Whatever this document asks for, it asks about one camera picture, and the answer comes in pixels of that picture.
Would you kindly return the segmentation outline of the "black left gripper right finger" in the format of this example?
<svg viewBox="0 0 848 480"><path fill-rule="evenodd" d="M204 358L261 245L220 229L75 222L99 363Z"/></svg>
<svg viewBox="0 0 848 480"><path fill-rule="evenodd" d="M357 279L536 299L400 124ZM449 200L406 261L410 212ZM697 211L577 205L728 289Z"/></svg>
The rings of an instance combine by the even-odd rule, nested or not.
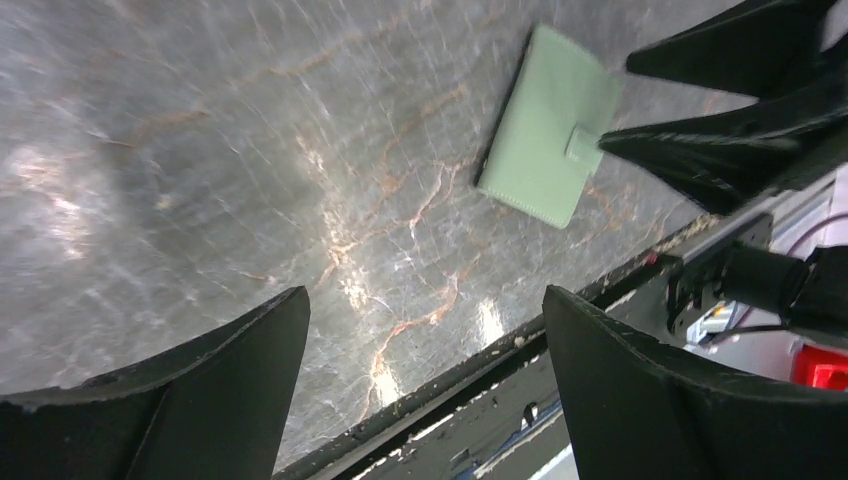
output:
<svg viewBox="0 0 848 480"><path fill-rule="evenodd" d="M543 317L583 479L843 479L847 397L665 344L549 286Z"/></svg>

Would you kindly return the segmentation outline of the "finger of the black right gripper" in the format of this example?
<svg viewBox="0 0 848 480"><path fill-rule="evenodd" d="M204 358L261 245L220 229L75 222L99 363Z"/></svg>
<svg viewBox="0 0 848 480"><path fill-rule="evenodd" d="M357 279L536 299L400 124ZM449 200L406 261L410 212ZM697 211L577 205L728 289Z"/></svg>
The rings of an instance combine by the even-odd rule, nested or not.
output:
<svg viewBox="0 0 848 480"><path fill-rule="evenodd" d="M604 134L599 147L711 214L766 191L801 190L847 160L847 75L705 117Z"/></svg>
<svg viewBox="0 0 848 480"><path fill-rule="evenodd" d="M847 37L822 47L834 3L743 1L628 55L631 74L758 99L789 94L847 65Z"/></svg>

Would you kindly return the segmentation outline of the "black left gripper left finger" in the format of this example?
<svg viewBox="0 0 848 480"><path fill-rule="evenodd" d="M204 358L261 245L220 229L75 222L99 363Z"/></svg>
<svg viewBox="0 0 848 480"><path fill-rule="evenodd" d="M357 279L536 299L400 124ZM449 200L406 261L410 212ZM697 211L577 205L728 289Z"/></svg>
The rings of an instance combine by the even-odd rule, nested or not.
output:
<svg viewBox="0 0 848 480"><path fill-rule="evenodd" d="M71 388L1 399L5 479L268 479L310 322L290 288L239 318Z"/></svg>

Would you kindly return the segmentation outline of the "green card holder wallet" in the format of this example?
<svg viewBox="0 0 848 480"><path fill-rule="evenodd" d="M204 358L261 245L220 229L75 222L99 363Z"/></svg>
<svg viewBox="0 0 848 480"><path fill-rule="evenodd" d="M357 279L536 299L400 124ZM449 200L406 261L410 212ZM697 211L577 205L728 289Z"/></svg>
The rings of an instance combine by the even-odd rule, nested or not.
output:
<svg viewBox="0 0 848 480"><path fill-rule="evenodd" d="M476 188L565 228L603 157L622 88L601 62L555 29L536 26Z"/></svg>

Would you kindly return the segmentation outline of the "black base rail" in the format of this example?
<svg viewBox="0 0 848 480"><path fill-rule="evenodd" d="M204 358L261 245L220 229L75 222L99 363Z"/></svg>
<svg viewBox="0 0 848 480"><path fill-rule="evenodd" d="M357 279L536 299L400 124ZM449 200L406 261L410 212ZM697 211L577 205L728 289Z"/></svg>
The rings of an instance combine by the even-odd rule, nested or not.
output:
<svg viewBox="0 0 848 480"><path fill-rule="evenodd" d="M847 172L573 293L284 479L843 479Z"/></svg>

